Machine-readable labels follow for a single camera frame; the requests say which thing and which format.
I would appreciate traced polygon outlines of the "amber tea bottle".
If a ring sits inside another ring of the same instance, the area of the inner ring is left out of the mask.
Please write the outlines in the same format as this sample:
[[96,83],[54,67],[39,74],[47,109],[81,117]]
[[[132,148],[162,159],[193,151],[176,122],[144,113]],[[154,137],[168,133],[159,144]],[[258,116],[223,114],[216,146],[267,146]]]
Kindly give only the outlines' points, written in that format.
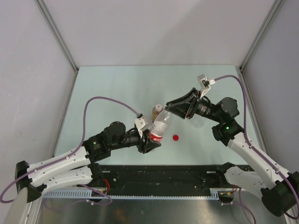
[[157,118],[157,116],[159,115],[159,113],[160,113],[161,111],[157,111],[157,110],[155,109],[155,107],[152,109],[152,123],[154,123],[155,119]]

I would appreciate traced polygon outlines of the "clear plastic bottle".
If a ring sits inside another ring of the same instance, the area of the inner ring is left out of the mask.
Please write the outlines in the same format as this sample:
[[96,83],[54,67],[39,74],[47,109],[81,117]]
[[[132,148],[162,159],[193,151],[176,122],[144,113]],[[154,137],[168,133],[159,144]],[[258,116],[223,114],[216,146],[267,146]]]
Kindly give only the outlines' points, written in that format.
[[204,126],[206,119],[201,116],[193,116],[190,121],[195,128],[201,128]]

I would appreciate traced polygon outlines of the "clear red-label water bottle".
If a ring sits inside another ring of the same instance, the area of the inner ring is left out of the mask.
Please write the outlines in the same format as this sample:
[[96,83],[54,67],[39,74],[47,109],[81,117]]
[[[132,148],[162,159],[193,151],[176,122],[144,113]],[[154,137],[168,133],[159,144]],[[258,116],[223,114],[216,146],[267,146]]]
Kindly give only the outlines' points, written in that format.
[[168,130],[172,120],[171,113],[163,110],[154,120],[154,123],[149,131],[149,136],[152,141],[160,142]]

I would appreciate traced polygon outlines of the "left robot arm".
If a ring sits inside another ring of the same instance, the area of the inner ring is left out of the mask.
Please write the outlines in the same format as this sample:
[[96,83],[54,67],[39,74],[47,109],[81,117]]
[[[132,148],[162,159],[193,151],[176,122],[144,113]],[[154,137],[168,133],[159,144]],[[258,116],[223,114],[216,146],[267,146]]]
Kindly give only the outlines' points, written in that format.
[[27,201],[32,202],[55,189],[73,185],[97,187],[104,181],[98,161],[109,157],[113,150],[133,146],[146,154],[160,147],[161,139],[149,129],[139,131],[134,127],[126,130],[123,123],[113,122],[101,133],[85,140],[78,149],[36,164],[17,163],[17,192],[26,188]]

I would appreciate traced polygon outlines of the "red bottle cap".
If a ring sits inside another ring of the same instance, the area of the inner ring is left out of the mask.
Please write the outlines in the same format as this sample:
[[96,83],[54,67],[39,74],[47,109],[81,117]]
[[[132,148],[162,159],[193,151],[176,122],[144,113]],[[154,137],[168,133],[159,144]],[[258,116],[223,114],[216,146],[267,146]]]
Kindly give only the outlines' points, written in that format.
[[179,140],[179,136],[175,134],[175,135],[173,135],[172,139],[173,139],[174,141],[178,141],[178,140]]

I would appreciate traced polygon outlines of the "white tea bottle cap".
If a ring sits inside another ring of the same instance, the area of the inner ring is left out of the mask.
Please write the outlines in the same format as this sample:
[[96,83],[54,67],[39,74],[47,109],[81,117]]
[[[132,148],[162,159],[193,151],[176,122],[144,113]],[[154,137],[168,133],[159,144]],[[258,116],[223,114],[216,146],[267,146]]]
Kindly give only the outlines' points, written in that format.
[[157,111],[161,111],[161,110],[162,110],[162,106],[161,106],[160,104],[157,104],[157,105],[155,106],[155,109],[156,109]]

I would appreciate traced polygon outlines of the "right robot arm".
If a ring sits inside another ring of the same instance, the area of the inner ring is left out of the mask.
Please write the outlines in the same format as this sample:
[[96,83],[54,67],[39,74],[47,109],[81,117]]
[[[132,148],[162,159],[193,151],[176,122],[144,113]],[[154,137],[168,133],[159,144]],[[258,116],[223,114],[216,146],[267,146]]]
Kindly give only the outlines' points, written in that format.
[[291,173],[280,166],[246,136],[245,129],[235,120],[239,115],[235,99],[225,97],[213,104],[192,88],[186,95],[167,102],[165,109],[182,119],[191,119],[197,114],[217,122],[212,127],[214,138],[253,168],[251,173],[229,162],[223,164],[215,176],[220,187],[232,184],[248,191],[261,199],[266,209],[277,217],[299,204],[299,173]]

